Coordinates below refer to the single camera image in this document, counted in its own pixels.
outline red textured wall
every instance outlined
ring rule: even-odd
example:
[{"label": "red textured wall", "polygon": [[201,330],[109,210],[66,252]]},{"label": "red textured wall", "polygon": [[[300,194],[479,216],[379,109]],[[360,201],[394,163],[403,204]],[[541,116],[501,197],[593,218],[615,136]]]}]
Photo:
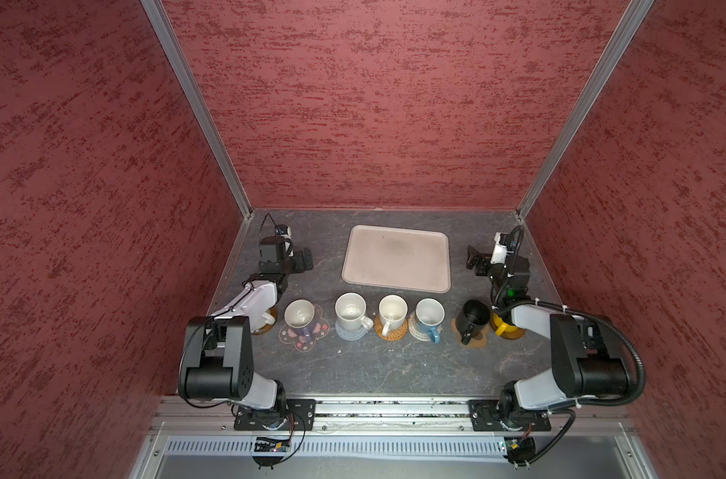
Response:
[{"label": "red textured wall", "polygon": [[239,216],[138,1],[0,2],[0,478],[128,474]]},{"label": "red textured wall", "polygon": [[563,300],[638,343],[663,477],[726,477],[726,0],[656,0],[528,223]]},{"label": "red textured wall", "polygon": [[168,0],[254,206],[518,206],[627,0]]}]

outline brown coaster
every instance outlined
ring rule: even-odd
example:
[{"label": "brown coaster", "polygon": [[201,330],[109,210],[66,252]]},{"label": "brown coaster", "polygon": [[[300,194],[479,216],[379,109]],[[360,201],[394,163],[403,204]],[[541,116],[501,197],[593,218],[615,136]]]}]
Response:
[{"label": "brown coaster", "polygon": [[[459,334],[459,330],[456,329],[456,318],[451,320],[451,329],[454,330],[454,333],[456,334],[456,341],[459,341],[459,344],[461,344],[461,334]],[[486,324],[485,326],[483,326],[483,329],[480,330],[479,334],[475,334],[473,336],[469,344],[462,344],[462,346],[476,349],[485,347],[485,345],[488,344],[489,331],[491,331],[491,326]]]},{"label": "brown coaster", "polygon": [[[267,310],[268,313],[272,314],[272,317],[275,318],[276,323],[278,322],[278,306],[273,306],[271,309]],[[261,336],[262,334],[266,333],[267,331],[272,330],[272,327],[275,326],[275,323],[273,324],[265,324],[260,329],[256,331],[252,331],[252,336]]]},{"label": "brown coaster", "polygon": [[381,320],[379,320],[379,313],[376,313],[376,318],[374,319],[374,329],[376,330],[376,333],[381,339],[387,341],[396,341],[403,339],[403,336],[405,336],[408,332],[408,321],[404,321],[403,325],[396,330],[388,332],[387,337],[385,337],[381,335],[381,332],[385,330],[385,327],[381,324]]}]

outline woven coaster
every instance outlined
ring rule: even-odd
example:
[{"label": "woven coaster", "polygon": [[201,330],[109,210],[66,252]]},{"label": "woven coaster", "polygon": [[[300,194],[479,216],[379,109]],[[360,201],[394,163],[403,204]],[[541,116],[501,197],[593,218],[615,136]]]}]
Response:
[{"label": "woven coaster", "polygon": [[[451,320],[451,329],[454,330],[456,340],[459,341],[459,344],[461,344],[461,334],[459,334],[459,330],[456,329],[456,318]],[[488,344],[488,332],[491,331],[491,326],[486,324],[483,326],[483,329],[480,330],[479,334],[475,334],[471,339],[469,344],[462,344],[462,346],[467,346],[470,348],[482,348],[485,347]]]},{"label": "woven coaster", "polygon": [[283,344],[292,344],[294,349],[299,352],[310,352],[319,339],[329,334],[331,328],[329,327],[329,322],[323,317],[323,309],[317,304],[313,304],[312,306],[315,307],[315,316],[318,318],[315,330],[312,331],[312,341],[309,343],[305,341],[305,337],[297,335],[288,324],[284,324],[280,328],[280,331],[278,332],[279,341]]},{"label": "woven coaster", "polygon": [[379,313],[376,313],[376,319],[374,319],[374,329],[376,330],[376,333],[379,335],[379,337],[383,340],[387,340],[387,341],[402,340],[403,336],[406,335],[406,331],[408,331],[408,321],[404,321],[403,324],[399,328],[397,328],[394,331],[388,332],[387,337],[384,337],[381,335],[381,332],[385,330],[385,327],[382,326],[381,320],[379,320]]},{"label": "woven coaster", "polygon": [[361,326],[357,331],[347,331],[345,328],[339,326],[339,321],[335,323],[334,328],[336,329],[337,336],[339,336],[342,340],[347,341],[357,341],[368,332],[368,330],[363,326]]},{"label": "woven coaster", "polygon": [[[408,317],[408,332],[411,334],[411,336],[415,337],[417,340],[420,341],[432,342],[429,334],[421,332],[421,330],[419,329],[419,325],[416,323],[416,321],[418,321],[416,319],[416,312],[413,312]],[[442,324],[437,327],[437,332],[443,332]]]}]

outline white mug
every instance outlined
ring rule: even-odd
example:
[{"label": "white mug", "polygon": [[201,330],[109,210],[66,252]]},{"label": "white mug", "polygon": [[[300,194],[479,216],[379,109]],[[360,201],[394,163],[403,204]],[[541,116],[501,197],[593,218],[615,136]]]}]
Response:
[{"label": "white mug", "polygon": [[390,294],[379,301],[379,321],[384,329],[381,331],[382,336],[387,336],[390,331],[395,331],[403,326],[408,314],[408,304],[406,300]]},{"label": "white mug", "polygon": [[374,322],[365,315],[365,300],[357,293],[344,293],[336,300],[336,320],[347,331],[357,331],[364,327],[370,330]]},{"label": "white mug", "polygon": [[262,316],[256,319],[254,324],[251,324],[250,328],[252,332],[259,331],[268,324],[275,324],[275,317],[268,312],[264,312]]}]

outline gray marble tabletop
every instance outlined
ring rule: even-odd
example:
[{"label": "gray marble tabletop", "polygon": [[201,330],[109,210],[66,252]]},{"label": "gray marble tabletop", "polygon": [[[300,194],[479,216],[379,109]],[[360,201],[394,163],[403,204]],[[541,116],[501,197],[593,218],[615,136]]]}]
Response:
[{"label": "gray marble tabletop", "polygon": [[[494,234],[509,232],[517,224],[513,213],[257,210],[228,291],[231,297],[242,289],[241,282],[257,271],[259,229],[268,212],[277,223],[291,226],[295,247],[311,248],[315,262],[312,271],[290,277],[289,288],[278,302],[279,317],[273,329],[252,337],[256,371],[281,381],[290,394],[492,396],[506,382],[550,367],[549,341],[531,332],[516,341],[491,336],[483,349],[471,349],[462,346],[450,330],[450,319],[465,301],[474,298],[489,302],[488,278],[477,277],[464,266],[467,244],[491,251]],[[344,282],[341,269],[355,225],[445,233],[450,245],[450,291],[423,293]],[[269,235],[271,230],[268,220],[262,233]],[[546,296],[551,285],[544,278],[548,275],[542,275],[539,265],[531,262],[531,296],[552,299]],[[410,311],[425,297],[437,299],[446,310],[440,344],[421,342],[410,334],[388,342],[373,330],[354,342],[342,340],[334,331],[334,303],[347,292],[363,296],[370,317],[387,294],[401,295]],[[330,333],[309,352],[299,352],[278,339],[285,324],[283,311],[296,299],[320,305],[330,325]]]}]

